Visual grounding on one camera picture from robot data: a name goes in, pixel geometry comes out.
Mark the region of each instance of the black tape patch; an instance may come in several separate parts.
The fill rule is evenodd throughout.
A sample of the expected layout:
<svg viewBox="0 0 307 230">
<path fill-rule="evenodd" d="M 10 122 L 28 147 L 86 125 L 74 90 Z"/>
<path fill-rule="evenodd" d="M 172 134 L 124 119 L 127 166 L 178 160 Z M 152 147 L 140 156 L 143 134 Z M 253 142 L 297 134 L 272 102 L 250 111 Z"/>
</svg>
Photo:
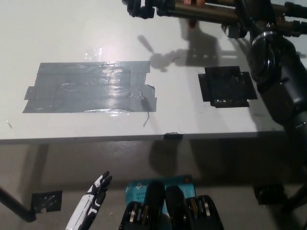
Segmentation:
<svg viewBox="0 0 307 230">
<path fill-rule="evenodd" d="M 183 134 L 179 133 L 165 133 L 163 140 L 182 140 Z"/>
<path fill-rule="evenodd" d="M 254 193 L 259 205 L 283 204 L 288 199 L 282 184 L 257 186 Z"/>
<path fill-rule="evenodd" d="M 208 67 L 199 74 L 202 100 L 216 108 L 249 107 L 257 94 L 248 72 L 239 66 Z"/>
<path fill-rule="evenodd" d="M 33 193 L 31 208 L 35 213 L 41 213 L 43 209 L 47 212 L 61 211 L 62 191 L 48 193 Z"/>
</svg>

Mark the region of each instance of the table surface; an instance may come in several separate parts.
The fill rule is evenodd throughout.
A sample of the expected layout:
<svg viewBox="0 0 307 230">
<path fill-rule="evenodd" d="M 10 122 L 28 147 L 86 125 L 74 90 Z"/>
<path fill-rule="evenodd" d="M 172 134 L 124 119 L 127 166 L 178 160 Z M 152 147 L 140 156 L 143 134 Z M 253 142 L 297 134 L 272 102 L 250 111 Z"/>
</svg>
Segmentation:
<svg viewBox="0 0 307 230">
<path fill-rule="evenodd" d="M 177 18 L 132 18 L 120 0 L 4 0 L 0 29 L 2 143 L 159 139 L 173 132 L 183 138 L 228 137 L 282 130 L 260 98 L 249 101 L 249 108 L 216 109 L 202 101 L 198 73 L 204 67 L 239 65 L 248 71 L 239 44 L 217 24 L 201 22 L 191 31 L 186 20 Z M 307 54 L 303 36 L 290 40 Z M 155 87 L 157 97 L 157 110 L 149 113 L 145 127 L 147 113 L 22 113 L 41 62 L 138 60 L 151 62 L 146 84 Z"/>
</svg>

